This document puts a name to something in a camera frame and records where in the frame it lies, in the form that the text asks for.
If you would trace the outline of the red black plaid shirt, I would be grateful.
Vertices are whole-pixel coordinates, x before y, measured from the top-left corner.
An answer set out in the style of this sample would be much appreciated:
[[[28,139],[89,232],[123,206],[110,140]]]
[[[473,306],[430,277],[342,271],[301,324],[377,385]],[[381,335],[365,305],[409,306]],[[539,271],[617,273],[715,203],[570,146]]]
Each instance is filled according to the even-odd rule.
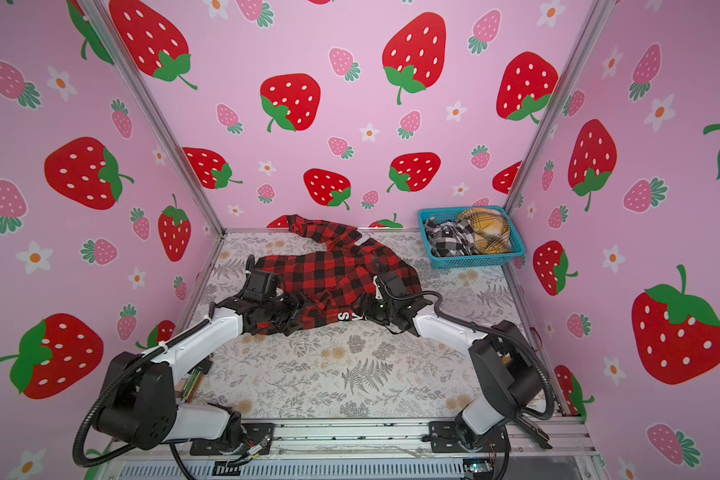
[[[273,323],[261,323],[257,326],[259,333],[290,335],[300,330],[350,321],[358,299],[365,294],[376,293],[374,260],[397,273],[407,293],[422,291],[415,268],[389,247],[357,228],[325,220],[309,220],[296,214],[283,219],[291,233],[323,244],[326,249],[303,255],[268,255],[256,261],[256,269],[282,278],[283,290],[300,292],[307,299],[304,308],[289,325],[280,327]]]

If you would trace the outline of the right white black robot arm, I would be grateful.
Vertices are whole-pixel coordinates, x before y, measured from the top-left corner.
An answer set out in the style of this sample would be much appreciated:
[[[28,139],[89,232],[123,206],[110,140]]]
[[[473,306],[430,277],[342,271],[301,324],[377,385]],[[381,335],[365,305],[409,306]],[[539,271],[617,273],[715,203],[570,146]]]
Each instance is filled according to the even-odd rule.
[[[478,451],[513,423],[542,449],[551,449],[549,435],[533,421],[554,414],[550,375],[518,327],[509,321],[483,326],[460,319],[442,309],[441,294],[412,294],[381,261],[375,259],[373,268],[377,293],[358,301],[360,317],[393,334],[436,340],[472,362],[481,392],[456,416],[447,440]]]

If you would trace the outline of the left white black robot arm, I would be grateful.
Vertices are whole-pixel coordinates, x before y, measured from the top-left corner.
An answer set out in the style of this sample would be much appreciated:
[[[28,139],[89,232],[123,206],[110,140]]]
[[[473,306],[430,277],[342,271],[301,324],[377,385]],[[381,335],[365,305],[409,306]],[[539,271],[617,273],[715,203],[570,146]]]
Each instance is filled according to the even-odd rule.
[[[278,331],[296,327],[307,303],[301,293],[229,297],[211,304],[202,321],[177,337],[140,354],[116,356],[73,441],[74,463],[90,468],[134,449],[174,448],[187,441],[206,442],[219,453],[249,460],[264,445],[248,434],[239,412],[180,403],[175,387],[218,347],[245,332],[256,333],[260,323]]]

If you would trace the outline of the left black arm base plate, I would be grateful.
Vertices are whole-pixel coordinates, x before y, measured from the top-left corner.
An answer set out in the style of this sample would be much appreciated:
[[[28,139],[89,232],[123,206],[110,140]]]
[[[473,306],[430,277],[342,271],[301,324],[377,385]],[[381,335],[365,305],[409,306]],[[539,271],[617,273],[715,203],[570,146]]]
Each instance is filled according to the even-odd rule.
[[[275,424],[243,422],[233,426],[221,438],[193,440],[191,456],[258,456],[267,455],[274,437]]]

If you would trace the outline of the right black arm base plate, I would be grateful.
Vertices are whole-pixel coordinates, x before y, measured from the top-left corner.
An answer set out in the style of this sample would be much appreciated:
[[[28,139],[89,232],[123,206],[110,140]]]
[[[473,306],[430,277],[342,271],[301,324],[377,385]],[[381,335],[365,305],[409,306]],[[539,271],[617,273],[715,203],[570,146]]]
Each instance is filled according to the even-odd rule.
[[[507,434],[494,427],[483,434],[474,433],[465,423],[431,421],[422,437],[435,453],[505,453],[511,449]]]

